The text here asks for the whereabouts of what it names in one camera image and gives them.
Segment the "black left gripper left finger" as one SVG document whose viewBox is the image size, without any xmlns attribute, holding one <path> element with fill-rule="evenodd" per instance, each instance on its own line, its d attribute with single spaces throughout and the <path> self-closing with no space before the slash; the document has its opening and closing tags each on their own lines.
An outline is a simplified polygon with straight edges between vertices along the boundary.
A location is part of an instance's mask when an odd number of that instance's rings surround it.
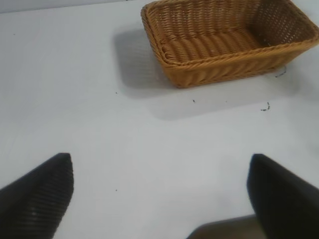
<svg viewBox="0 0 319 239">
<path fill-rule="evenodd" d="M 0 190 L 2 239 L 51 239 L 74 192 L 70 153 L 59 153 Z"/>
</svg>

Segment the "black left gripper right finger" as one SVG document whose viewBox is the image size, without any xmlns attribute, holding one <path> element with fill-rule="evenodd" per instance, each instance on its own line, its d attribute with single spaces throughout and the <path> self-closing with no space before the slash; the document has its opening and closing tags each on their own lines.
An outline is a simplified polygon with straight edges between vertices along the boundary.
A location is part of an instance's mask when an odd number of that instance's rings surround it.
<svg viewBox="0 0 319 239">
<path fill-rule="evenodd" d="M 317 239 L 319 190 L 263 154 L 250 161 L 247 191 L 269 239 Z"/>
</svg>

